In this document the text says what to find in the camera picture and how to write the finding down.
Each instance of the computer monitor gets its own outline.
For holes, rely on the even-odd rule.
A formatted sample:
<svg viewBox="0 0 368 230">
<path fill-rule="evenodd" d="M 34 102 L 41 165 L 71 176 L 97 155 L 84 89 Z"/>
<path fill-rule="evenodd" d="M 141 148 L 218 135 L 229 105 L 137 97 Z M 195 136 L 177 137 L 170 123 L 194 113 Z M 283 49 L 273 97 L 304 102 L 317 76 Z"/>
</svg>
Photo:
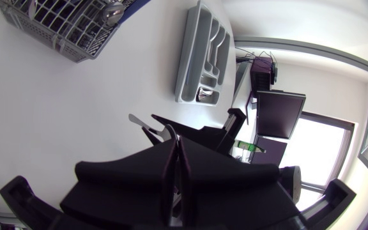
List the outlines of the computer monitor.
<svg viewBox="0 0 368 230">
<path fill-rule="evenodd" d="M 274 141 L 264 137 L 257 136 L 254 141 L 257 146 L 263 148 L 265 153 L 253 153 L 251 164 L 275 164 L 279 166 L 284 156 L 287 143 Z"/>
<path fill-rule="evenodd" d="M 258 91 L 256 134 L 290 139 L 302 113 L 306 95 L 283 91 Z"/>
</svg>

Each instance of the wire basket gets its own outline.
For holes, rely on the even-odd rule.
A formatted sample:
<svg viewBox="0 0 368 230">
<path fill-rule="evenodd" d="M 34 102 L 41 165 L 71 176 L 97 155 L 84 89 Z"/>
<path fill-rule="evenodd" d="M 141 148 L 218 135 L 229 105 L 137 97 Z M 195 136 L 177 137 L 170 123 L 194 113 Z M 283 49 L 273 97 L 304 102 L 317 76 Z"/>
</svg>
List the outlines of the wire basket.
<svg viewBox="0 0 368 230">
<path fill-rule="evenodd" d="M 0 9 L 9 23 L 76 63 L 96 58 L 119 27 L 102 22 L 102 0 L 37 0 L 34 19 L 30 1 L 0 0 Z"/>
</svg>

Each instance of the gray cutlery tray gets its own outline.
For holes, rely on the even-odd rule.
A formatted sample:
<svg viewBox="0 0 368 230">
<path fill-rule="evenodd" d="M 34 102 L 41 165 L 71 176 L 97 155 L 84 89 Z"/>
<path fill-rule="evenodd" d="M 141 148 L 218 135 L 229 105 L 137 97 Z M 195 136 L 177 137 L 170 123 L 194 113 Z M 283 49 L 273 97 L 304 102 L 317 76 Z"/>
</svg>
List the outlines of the gray cutlery tray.
<svg viewBox="0 0 368 230">
<path fill-rule="evenodd" d="M 218 18 L 201 1 L 189 9 L 176 83 L 177 102 L 212 106 L 218 103 L 230 38 Z M 212 91 L 212 95 L 198 98 L 200 88 Z"/>
</svg>

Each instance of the ceiling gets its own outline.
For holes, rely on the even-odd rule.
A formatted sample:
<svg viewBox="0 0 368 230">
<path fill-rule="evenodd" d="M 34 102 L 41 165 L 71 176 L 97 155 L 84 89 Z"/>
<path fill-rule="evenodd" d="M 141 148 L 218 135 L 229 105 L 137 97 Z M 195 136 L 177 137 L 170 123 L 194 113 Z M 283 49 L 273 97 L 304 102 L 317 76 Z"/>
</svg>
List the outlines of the ceiling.
<svg viewBox="0 0 368 230">
<path fill-rule="evenodd" d="M 368 61 L 368 0 L 222 0 L 235 36 L 283 38 L 335 48 Z M 368 74 L 312 54 L 273 52 L 278 61 Z"/>
</svg>

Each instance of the desk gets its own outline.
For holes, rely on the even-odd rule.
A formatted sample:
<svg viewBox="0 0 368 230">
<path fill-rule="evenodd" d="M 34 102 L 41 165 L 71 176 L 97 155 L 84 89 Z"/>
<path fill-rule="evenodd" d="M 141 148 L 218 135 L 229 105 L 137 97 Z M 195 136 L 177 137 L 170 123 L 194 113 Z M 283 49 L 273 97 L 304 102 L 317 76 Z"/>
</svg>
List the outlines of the desk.
<svg viewBox="0 0 368 230">
<path fill-rule="evenodd" d="M 221 1 L 205 3 L 232 36 Z M 115 160 L 151 146 L 129 113 L 159 129 L 150 114 L 194 128 L 222 127 L 234 91 L 233 41 L 218 105 L 174 101 L 187 10 L 196 4 L 152 0 L 96 60 L 79 64 L 9 25 L 0 12 L 0 188 L 23 175 L 39 198 L 59 207 L 76 182 L 77 162 Z M 9 212 L 1 196 L 0 211 Z"/>
</svg>

